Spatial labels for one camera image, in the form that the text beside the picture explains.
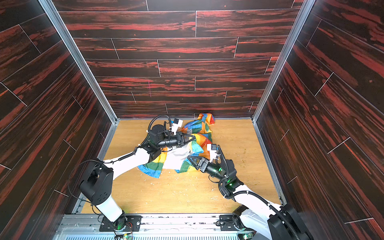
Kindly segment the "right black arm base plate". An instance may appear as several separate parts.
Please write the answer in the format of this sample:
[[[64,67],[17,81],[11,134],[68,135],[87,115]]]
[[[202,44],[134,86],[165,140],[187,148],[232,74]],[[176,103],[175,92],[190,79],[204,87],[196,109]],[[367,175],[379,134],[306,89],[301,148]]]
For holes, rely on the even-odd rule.
[[[238,216],[220,215],[219,220],[216,221],[215,225],[220,227],[221,231],[249,231],[255,232],[253,229],[246,228],[240,221]]]

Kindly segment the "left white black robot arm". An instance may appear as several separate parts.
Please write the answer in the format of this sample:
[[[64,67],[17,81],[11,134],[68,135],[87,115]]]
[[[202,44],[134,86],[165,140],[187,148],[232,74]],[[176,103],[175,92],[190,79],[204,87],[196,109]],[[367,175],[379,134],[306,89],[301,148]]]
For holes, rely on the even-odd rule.
[[[109,149],[105,160],[85,161],[79,190],[87,199],[86,205],[95,207],[95,212],[105,216],[117,232],[130,227],[126,221],[127,213],[154,211],[150,205],[150,182],[159,183],[160,180],[142,173],[140,166],[154,163],[158,157],[175,154],[179,154],[177,160],[183,162],[196,138],[187,134],[182,136],[182,139],[178,134],[166,137],[167,141],[174,141],[172,146],[160,146],[159,142],[146,136],[126,154]]]

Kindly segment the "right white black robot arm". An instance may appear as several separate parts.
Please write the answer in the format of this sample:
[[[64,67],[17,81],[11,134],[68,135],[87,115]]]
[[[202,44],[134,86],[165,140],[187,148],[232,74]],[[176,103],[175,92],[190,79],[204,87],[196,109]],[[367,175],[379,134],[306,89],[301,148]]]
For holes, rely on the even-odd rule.
[[[203,173],[219,179],[219,191],[225,199],[243,207],[234,214],[237,228],[255,230],[269,240],[312,240],[313,236],[298,212],[289,204],[274,204],[251,191],[237,177],[233,161],[220,156],[221,162],[211,162],[204,157],[188,156],[192,165]]]

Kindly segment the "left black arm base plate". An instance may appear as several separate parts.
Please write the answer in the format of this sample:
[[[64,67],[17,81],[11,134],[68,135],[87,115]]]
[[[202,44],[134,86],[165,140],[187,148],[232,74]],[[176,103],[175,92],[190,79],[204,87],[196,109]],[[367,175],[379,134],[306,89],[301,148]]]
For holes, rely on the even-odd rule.
[[[142,216],[140,215],[125,215],[119,217],[115,222],[109,221],[103,217],[100,232],[138,232],[140,230]]]

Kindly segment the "multicoloured patchwork jacket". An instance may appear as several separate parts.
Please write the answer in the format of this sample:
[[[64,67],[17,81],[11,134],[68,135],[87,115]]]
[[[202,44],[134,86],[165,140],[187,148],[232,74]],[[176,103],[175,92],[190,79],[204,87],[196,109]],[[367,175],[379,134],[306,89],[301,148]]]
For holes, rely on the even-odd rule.
[[[196,169],[187,160],[189,155],[209,158],[207,145],[212,143],[210,126],[215,123],[211,113],[199,114],[199,117],[183,126],[181,132],[191,134],[196,139],[187,146],[161,153],[154,161],[138,166],[138,169],[153,178],[159,178],[163,169],[174,170],[177,173],[195,171]]]

